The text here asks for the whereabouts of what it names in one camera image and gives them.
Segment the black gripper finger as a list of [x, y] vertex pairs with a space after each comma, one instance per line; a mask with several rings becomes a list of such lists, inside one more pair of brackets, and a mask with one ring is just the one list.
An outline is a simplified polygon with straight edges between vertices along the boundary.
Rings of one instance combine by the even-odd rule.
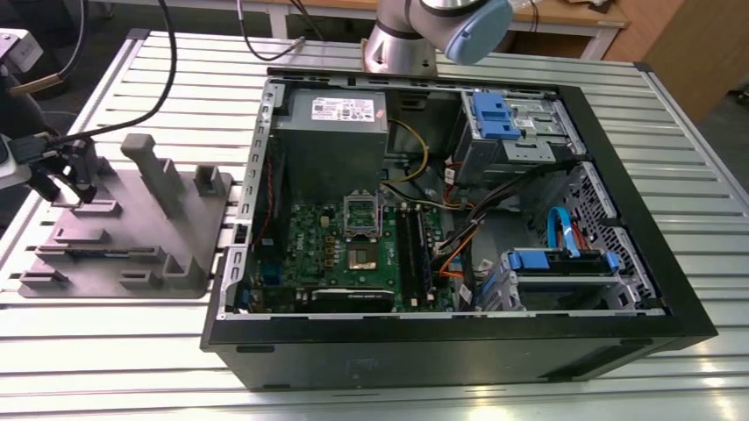
[[65, 144], [61, 157], [70, 167], [66, 175], [71, 190], [82, 203], [89, 203], [96, 196], [94, 178], [98, 172], [98, 156], [92, 139], [78, 139]]
[[39, 164], [29, 164], [30, 176], [26, 185], [49, 203], [53, 203], [59, 195], [59, 187], [53, 181], [50, 171]]

